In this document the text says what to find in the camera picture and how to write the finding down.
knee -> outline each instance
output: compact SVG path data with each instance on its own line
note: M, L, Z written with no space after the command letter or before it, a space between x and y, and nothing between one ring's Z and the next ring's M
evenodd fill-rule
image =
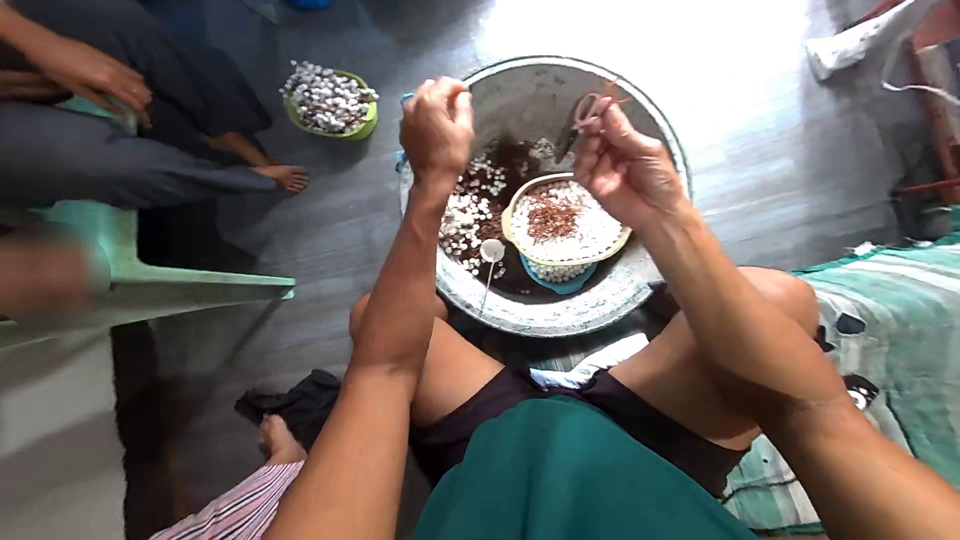
M360 300L350 308L350 338L356 341L357 334L360 332L360 324L363 322L363 314L367 311L367 304L370 302L370 293L360 297Z
M817 295L809 283L796 276L771 268L742 267L740 273L756 287L767 300L797 321L810 335L820 325Z

scissors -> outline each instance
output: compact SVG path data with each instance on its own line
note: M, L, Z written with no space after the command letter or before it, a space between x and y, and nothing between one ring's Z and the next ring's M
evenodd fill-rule
M584 128L600 121L603 113L607 111L607 107L612 103L610 100L604 100L604 98L607 97L610 96L591 92L580 98L577 105L570 110L570 114L567 116L567 128L564 129L560 141L557 144L557 147L560 148L561 151L557 152L556 156L554 156L554 163L560 163L564 160L564 156L573 148L573 143L577 141L577 137L580 136Z

green plastic bowl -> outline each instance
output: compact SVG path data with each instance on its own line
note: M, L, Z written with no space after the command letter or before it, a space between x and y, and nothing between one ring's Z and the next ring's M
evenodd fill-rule
M367 86L367 83L365 83L363 79L357 77L356 75L350 73L349 71L334 69L333 72L342 77L350 77L351 79L355 79L356 82L359 83L361 87L369 88L369 86ZM329 136L333 138L341 138L344 140L360 140L370 136L370 134L373 133L373 128L376 127L376 119L377 119L376 102L370 103L370 108L367 109L367 118L364 121L364 123L360 125L359 128L353 130L352 132L343 132L341 134L325 132L324 130L311 128L310 126L307 126L306 124L304 124L303 121L300 119L300 115L297 114L297 106L294 105L293 100L287 96L283 97L283 105L287 109L287 116L290 116L290 121L293 122L294 125L297 126L298 128L313 135L323 135L323 136Z

green striped blanket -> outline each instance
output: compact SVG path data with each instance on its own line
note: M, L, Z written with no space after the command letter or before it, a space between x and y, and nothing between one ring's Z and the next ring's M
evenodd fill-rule
M960 487L960 233L925 246L857 253L796 272L817 292L825 340L835 347L828 355L841 373L879 387L866 409L874 425ZM844 313L865 322L863 332L840 332ZM750 528L822 530L765 437L729 476L728 498L726 508Z

yellow plastic bowl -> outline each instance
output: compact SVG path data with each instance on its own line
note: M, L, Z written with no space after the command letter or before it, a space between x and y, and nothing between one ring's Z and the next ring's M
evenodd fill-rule
M537 187L538 185L553 184L554 182L559 180L572 180L572 179L573 179L573 173L549 174L546 176L535 178L534 180L531 180L530 182L524 184L520 189L516 191L516 193L514 194L514 198L510 200L510 204L507 205L507 207L503 209L503 213L500 214L500 225L503 228L503 236L508 240L510 240L510 242L516 246L516 249L518 251L520 251L525 257L529 258L533 262L538 262L540 264L545 264L547 266L572 266L574 264L590 264L593 262L598 262L605 258L613 257L614 255L616 255L616 252L623 249L623 246L627 244L627 239L630 238L630 233L631 233L630 228L623 227L622 230L620 231L620 237L616 239L616 242L607 251L603 252L600 255L594 255L593 257L575 258L573 260L560 260L560 261L543 260L540 258L532 257L529 253L523 251L523 248L520 247L520 245L514 239L514 229L512 225L514 208L516 207L517 201L519 201L520 197L522 197L527 191L530 191L531 189L533 189L534 187Z
M351 79L356 80L356 82L363 88L369 88L367 83L363 79L357 77L356 75L343 71L340 69L334 69L334 73L342 77L350 77ZM343 132L341 134L325 132L324 130L319 130L317 128L312 128L303 123L303 120L300 118L300 115L297 113L297 106L294 105L292 99L289 96L283 97L283 105L287 109L287 115L290 116L290 121L294 123L295 126L314 135L323 135L333 138L342 138L345 140L360 140L362 138L367 138L373 133L373 128L376 127L377 113L376 113L376 102L370 103L370 108L367 109L367 117L364 120L364 123L360 125L359 128L353 130L352 132Z

